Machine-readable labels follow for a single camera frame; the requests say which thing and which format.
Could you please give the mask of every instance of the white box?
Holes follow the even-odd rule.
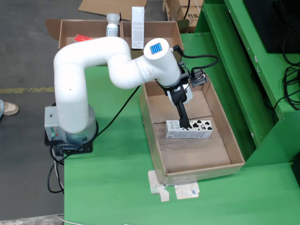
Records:
[[[144,7],[132,7],[131,48],[144,49]]]
[[[167,120],[165,123],[166,138],[209,138],[212,133],[210,120],[190,120],[192,128],[180,127],[178,120]]]

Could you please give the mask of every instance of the person's foot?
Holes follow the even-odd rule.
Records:
[[[4,102],[4,116],[12,116],[17,114],[19,111],[19,107],[10,102]]]

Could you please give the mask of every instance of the gray control box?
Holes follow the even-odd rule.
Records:
[[[61,140],[56,106],[45,107],[45,131],[49,141]]]

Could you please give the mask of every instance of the blue led display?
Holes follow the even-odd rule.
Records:
[[[158,53],[158,52],[160,52],[160,51],[162,50],[161,44],[160,44],[160,43],[157,43],[157,44],[155,44],[155,45],[152,45],[152,46],[150,47],[150,49],[151,49],[152,55],[155,54],[155,53]]]

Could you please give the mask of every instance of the bottle cap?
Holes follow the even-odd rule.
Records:
[[[114,23],[116,25],[119,25],[120,15],[115,13],[108,13],[106,15],[106,19],[108,23]]]

